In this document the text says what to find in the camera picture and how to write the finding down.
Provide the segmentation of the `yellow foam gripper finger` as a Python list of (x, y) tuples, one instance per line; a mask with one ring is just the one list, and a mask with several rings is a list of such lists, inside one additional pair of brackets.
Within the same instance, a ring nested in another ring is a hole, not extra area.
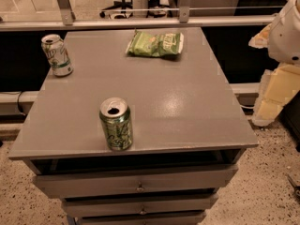
[(257, 35), (250, 39), (248, 45), (256, 49), (267, 48), (269, 43), (270, 29), (271, 25), (266, 25)]
[(278, 117), (300, 91), (300, 66), (280, 63), (261, 77), (259, 96), (254, 104), (251, 121), (255, 126), (266, 127)]

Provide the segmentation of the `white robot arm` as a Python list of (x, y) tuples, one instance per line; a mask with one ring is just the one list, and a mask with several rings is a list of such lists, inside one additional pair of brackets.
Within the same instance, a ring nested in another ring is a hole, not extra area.
[(266, 48), (278, 61), (275, 70), (266, 70), (261, 77), (251, 118), (255, 126), (266, 127), (300, 91), (300, 0), (289, 0), (248, 45)]

